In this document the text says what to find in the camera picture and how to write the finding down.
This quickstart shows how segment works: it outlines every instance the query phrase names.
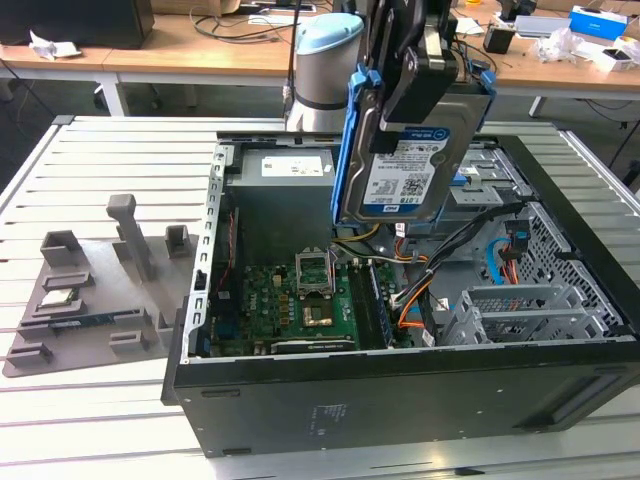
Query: table leg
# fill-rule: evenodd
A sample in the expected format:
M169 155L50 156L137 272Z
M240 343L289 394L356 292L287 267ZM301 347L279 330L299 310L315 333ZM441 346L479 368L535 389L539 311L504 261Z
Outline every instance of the table leg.
M9 80L0 79L0 100L3 102L10 102L13 100L13 93L9 88Z
M547 97L536 97L536 99L533 101L533 104L531 105L531 108L529 109L529 116L531 118L538 117L538 115L540 115L540 110L542 110L542 107L544 107L546 101Z
M124 88L114 76L102 77L99 80L102 85L102 93L107 101L107 107L111 116L129 115L129 106L124 95Z
M184 86L184 98L187 107L193 108L198 106L198 94L195 85Z

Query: connector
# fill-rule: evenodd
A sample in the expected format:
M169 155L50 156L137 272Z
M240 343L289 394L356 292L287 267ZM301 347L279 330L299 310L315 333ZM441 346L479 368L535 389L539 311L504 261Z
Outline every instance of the connector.
M500 250L498 255L504 261L516 260L529 248L531 239L531 226L529 220L507 220L504 222L507 236L511 239L511 248L507 251Z

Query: cardboard box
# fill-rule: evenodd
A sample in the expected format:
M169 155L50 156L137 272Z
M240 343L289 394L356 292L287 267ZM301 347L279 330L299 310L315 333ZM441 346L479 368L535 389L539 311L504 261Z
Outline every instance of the cardboard box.
M240 0L151 0L153 13L176 13L188 15L195 6L194 15L214 15L220 17L235 12Z
M538 0L536 9L552 10L554 12L570 12L575 6L600 8L602 3L604 3L603 0L596 0L595 2L591 2L589 0Z
M569 14L571 31L615 40L627 28L627 17L591 7L573 7Z
M537 9L570 12L573 7L599 8L620 15L640 15L640 0L538 0Z

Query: sticker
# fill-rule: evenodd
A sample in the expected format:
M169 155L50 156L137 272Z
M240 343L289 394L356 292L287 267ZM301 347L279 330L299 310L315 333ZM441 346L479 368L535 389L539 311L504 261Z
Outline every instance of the sticker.
M409 128L392 154L376 154L364 203L384 213L411 211L424 201L435 167L431 157L444 149L446 128Z
M476 167L460 167L458 169L458 173L460 173L460 175L478 175L478 170L476 169Z
M422 343L425 347L433 347L436 344L436 339L425 329L422 331Z
M346 403L314 406L311 411L309 435L312 437L324 437L331 433L337 433L338 426L343 423L346 415Z
M396 223L396 237L404 238L406 234L406 227L404 223Z
M79 327L82 325L78 320L69 320L68 322L57 322L49 325L51 328Z
M322 177L320 157L264 157L263 177Z
M445 312L449 310L449 299L447 297L436 298L436 306L434 307L436 312Z

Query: hard drive label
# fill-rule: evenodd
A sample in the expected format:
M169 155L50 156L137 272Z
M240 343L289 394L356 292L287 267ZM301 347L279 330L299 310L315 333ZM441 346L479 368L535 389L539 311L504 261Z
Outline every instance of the hard drive label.
M374 156L364 204L383 213L407 212L421 205L435 171L431 157L448 140L446 128L405 130L394 153Z

